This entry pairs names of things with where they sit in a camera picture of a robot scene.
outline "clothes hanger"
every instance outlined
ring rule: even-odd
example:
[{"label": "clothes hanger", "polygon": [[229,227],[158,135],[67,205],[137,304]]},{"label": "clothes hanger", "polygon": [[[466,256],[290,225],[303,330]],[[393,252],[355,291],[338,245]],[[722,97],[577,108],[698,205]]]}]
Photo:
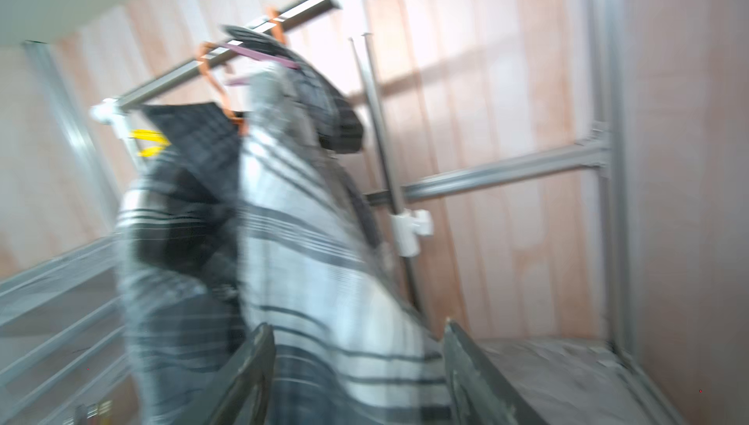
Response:
[{"label": "clothes hanger", "polygon": [[257,61],[275,61],[276,63],[279,63],[282,66],[291,69],[299,69],[299,65],[292,60],[287,60],[286,58],[266,55],[265,53],[260,53],[259,51],[250,50],[249,48],[238,45],[231,45],[230,43],[202,42],[198,46],[198,52],[195,56],[195,60],[198,62],[198,70],[200,71],[200,74],[208,81],[208,83],[211,84],[211,87],[213,87],[213,89],[219,93],[221,110],[224,112],[226,117],[231,120],[231,122],[233,122],[240,128],[240,134],[242,134],[243,131],[246,132],[247,130],[244,127],[245,122],[242,118],[239,118],[236,114],[234,114],[234,111],[231,109],[229,92],[216,80],[213,74],[211,74],[211,66],[208,64],[208,60],[205,57],[205,55],[216,48],[227,48],[240,56],[245,56]]},{"label": "clothes hanger", "polygon": [[270,34],[273,35],[278,43],[286,45],[286,35],[283,33],[283,27],[280,22],[275,21],[281,13],[275,7],[268,7],[265,13],[268,16],[268,22],[275,24],[270,28]]}]

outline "vertical metal post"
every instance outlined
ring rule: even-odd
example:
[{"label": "vertical metal post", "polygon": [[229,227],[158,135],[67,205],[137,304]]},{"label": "vertical metal post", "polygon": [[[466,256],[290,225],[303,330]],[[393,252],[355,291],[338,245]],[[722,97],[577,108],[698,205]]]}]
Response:
[{"label": "vertical metal post", "polygon": [[631,366],[634,351],[632,275],[625,170],[621,39],[622,0],[587,0],[593,61],[595,119],[610,135],[611,153],[599,169],[607,294],[615,352]]},{"label": "vertical metal post", "polygon": [[[364,86],[364,93],[369,106],[369,112],[372,119],[374,136],[377,138],[378,149],[380,152],[380,167],[385,179],[385,186],[389,195],[390,211],[395,214],[401,214],[406,209],[406,198],[403,194],[401,182],[398,179],[398,169],[392,158],[392,147],[385,126],[385,116],[380,101],[380,88],[375,74],[375,67],[371,59],[371,42],[370,34],[356,34],[351,36],[351,45],[357,59],[359,74]],[[403,265],[406,270],[406,283],[408,295],[414,301],[414,307],[422,314],[424,313],[423,298],[420,294],[419,284],[417,283],[417,264],[415,258],[403,257]]]},{"label": "vertical metal post", "polygon": [[40,42],[24,42],[26,56],[42,83],[50,110],[60,125],[85,181],[93,189],[103,221],[114,228],[120,205],[120,192],[112,171],[101,160],[89,128],[80,116],[73,98],[68,93],[50,46]]}]

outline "horizontal metal rail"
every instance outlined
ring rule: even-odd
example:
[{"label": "horizontal metal rail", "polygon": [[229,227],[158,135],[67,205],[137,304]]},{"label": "horizontal metal rail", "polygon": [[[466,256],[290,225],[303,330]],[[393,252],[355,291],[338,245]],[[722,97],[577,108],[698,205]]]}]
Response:
[{"label": "horizontal metal rail", "polygon": [[[274,21],[280,23],[284,30],[291,30],[331,10],[333,7],[333,0],[299,0],[281,9],[280,15],[274,18]],[[267,17],[262,17],[250,22],[245,27],[265,33],[269,32],[270,28],[275,25]],[[220,66],[237,56],[236,53],[225,48],[214,50],[212,53],[216,56],[208,61],[211,67]],[[117,100],[117,106],[127,111],[128,108],[136,107],[143,102],[169,92],[199,75],[198,63],[194,59],[190,59],[171,71],[122,95]]]},{"label": "horizontal metal rail", "polygon": [[124,354],[120,356],[117,360],[112,362],[111,365],[109,365],[107,368],[104,369],[100,374],[97,375],[96,378],[92,379],[90,382],[88,382],[86,385],[84,385],[82,388],[80,388],[78,391],[73,393],[68,399],[62,403],[57,409],[55,409],[51,414],[47,415],[40,423],[39,425],[52,425],[57,423],[62,423],[60,419],[60,415],[64,414],[66,411],[68,411],[74,404],[77,402],[80,402],[81,398],[84,394],[88,393],[92,388],[99,386],[104,386],[104,383],[106,380],[110,380],[110,383],[108,384],[108,388],[103,389],[98,394],[98,399],[95,402],[98,402],[99,400],[103,399],[107,394],[112,392],[112,389],[119,384],[119,382],[126,378],[126,374],[130,371],[130,366],[127,362],[127,354]]},{"label": "horizontal metal rail", "polygon": [[44,262],[0,283],[0,327],[115,267],[112,237]]},{"label": "horizontal metal rail", "polygon": [[[432,175],[403,188],[408,201],[425,200],[563,171],[600,167],[607,163],[607,157],[608,141],[596,138],[581,144],[507,158],[493,164]],[[386,205],[389,202],[387,195],[388,191],[375,191],[367,195],[367,200],[372,206]]]},{"label": "horizontal metal rail", "polygon": [[96,310],[90,312],[83,318],[80,318],[77,322],[60,331],[57,335],[51,339],[39,345],[28,354],[22,356],[12,364],[5,367],[4,370],[0,371],[0,386],[13,381],[18,375],[22,374],[28,368],[39,363],[48,355],[59,349],[66,342],[77,336],[78,334],[85,331],[88,327],[92,326],[97,321],[103,319],[117,311],[117,303],[119,299],[113,299],[101,305]]},{"label": "horizontal metal rail", "polygon": [[77,356],[75,360],[67,364],[62,370],[49,377],[45,382],[37,386],[32,392],[26,394],[23,399],[15,402],[11,410],[8,411],[5,420],[15,417],[17,414],[19,414],[19,412],[23,411],[26,407],[30,406],[37,399],[39,399],[42,394],[48,392],[52,388],[52,386],[60,383],[61,380],[65,378],[65,376],[71,374],[76,368],[90,360],[94,355],[97,355],[99,352],[101,352],[104,347],[107,347],[115,340],[120,339],[122,337],[123,330],[124,326],[116,328],[114,331],[107,334],[107,336],[105,336],[102,340],[86,349],[85,352]]}]

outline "laundry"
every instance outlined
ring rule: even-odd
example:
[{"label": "laundry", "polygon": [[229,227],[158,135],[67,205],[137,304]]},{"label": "laundry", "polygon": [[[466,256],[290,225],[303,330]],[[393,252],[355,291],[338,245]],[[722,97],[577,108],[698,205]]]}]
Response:
[{"label": "laundry", "polygon": [[300,65],[256,66],[243,140],[214,103],[143,108],[171,143],[117,225],[144,423],[172,423],[261,322],[276,336],[269,423],[449,419],[439,345],[397,295],[369,206],[322,147],[359,147],[360,123]]}]

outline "metal pole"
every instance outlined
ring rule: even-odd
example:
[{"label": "metal pole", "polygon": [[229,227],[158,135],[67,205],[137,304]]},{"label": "metal pole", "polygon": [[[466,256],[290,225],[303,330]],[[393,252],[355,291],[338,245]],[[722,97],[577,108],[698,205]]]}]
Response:
[{"label": "metal pole", "polygon": [[[281,14],[274,20],[276,23],[280,23],[284,30],[291,30],[332,8],[332,0],[299,0],[281,9]],[[273,26],[275,26],[275,23],[268,21],[267,17],[262,17],[250,22],[245,27],[265,33],[270,31],[270,28]],[[208,61],[211,67],[225,64],[237,56],[236,53],[225,48],[219,48],[212,53],[215,56]],[[137,107],[148,100],[169,92],[171,89],[179,87],[183,83],[197,78],[199,75],[198,63],[194,59],[189,59],[171,71],[123,94],[117,98],[117,107],[127,111],[129,108]]]},{"label": "metal pole", "polygon": [[[425,177],[403,186],[403,192],[408,202],[457,195],[563,171],[604,167],[608,161],[608,153],[608,140],[591,138],[571,146]],[[374,191],[367,195],[367,200],[373,207],[386,205],[389,203],[389,193]]]},{"label": "metal pole", "polygon": [[[369,37],[369,34],[352,35],[351,45],[353,46],[353,52],[357,59],[357,66],[359,67],[362,85],[364,86],[364,93],[366,95],[367,105],[369,106],[369,112],[372,119],[372,126],[374,128],[374,136],[377,138],[380,153],[380,167],[382,168],[382,175],[385,179],[385,186],[388,189],[390,211],[393,214],[398,215],[403,213],[406,209],[406,198],[403,194],[400,180],[398,179],[396,163],[392,158],[392,147],[390,146],[390,139],[387,133],[387,127],[385,126],[385,116],[380,101],[380,87],[377,75],[375,74],[374,64],[371,59],[372,50]],[[421,290],[419,289],[419,284],[417,283],[417,264],[415,258],[403,257],[402,260],[406,271],[408,295],[414,302],[414,307],[421,314],[424,314],[423,297],[420,293]]]},{"label": "metal pole", "polygon": [[610,163],[598,173],[607,292],[614,351],[632,366],[634,327],[629,261],[621,73],[622,0],[587,0],[595,119],[611,142]]},{"label": "metal pole", "polygon": [[99,213],[111,230],[117,220],[121,197],[115,177],[98,154],[89,128],[79,114],[80,109],[52,58],[50,46],[40,42],[24,42],[23,48],[39,76],[50,110],[73,151],[82,176],[93,190]]}]

